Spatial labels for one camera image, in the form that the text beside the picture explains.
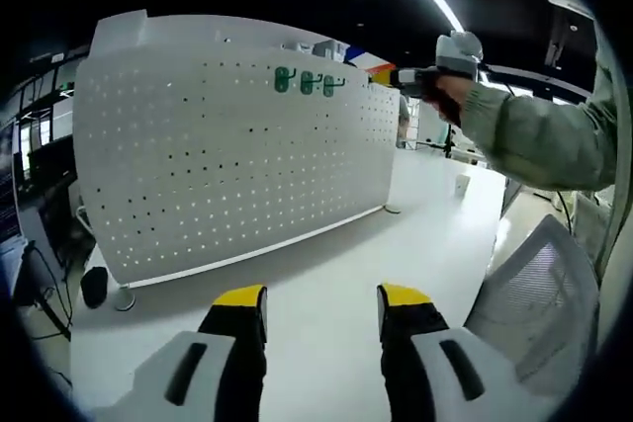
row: person's arm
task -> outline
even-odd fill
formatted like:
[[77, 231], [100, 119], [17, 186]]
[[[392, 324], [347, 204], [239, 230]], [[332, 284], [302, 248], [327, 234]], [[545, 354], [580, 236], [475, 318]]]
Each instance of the person's arm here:
[[617, 131], [611, 75], [600, 60], [598, 50], [593, 93], [578, 106], [448, 76], [437, 87], [460, 105], [462, 132], [499, 172], [545, 190], [601, 190], [615, 180]]

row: desk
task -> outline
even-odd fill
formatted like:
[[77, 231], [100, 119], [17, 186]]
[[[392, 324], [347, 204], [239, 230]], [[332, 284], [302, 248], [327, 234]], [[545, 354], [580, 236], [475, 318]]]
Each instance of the desk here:
[[[471, 176], [463, 199], [455, 177]], [[135, 289], [126, 313], [88, 310], [80, 298], [70, 348], [74, 396], [107, 406], [132, 387], [134, 369], [182, 330], [195, 330], [220, 293], [268, 286], [268, 374], [262, 421], [385, 421], [376, 286], [429, 294], [461, 326], [490, 263], [502, 175], [398, 150], [390, 204], [309, 240], [176, 281]], [[95, 249], [90, 265], [103, 265]]]

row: perforated panel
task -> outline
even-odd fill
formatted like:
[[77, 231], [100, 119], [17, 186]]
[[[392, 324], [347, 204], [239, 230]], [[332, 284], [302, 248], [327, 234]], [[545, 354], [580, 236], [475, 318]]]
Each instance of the perforated panel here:
[[[120, 283], [221, 264], [386, 201], [397, 91], [302, 53], [185, 48], [141, 46], [79, 68], [79, 181]], [[297, 68], [286, 93], [274, 88], [278, 66]], [[345, 85], [304, 95], [306, 70]]]

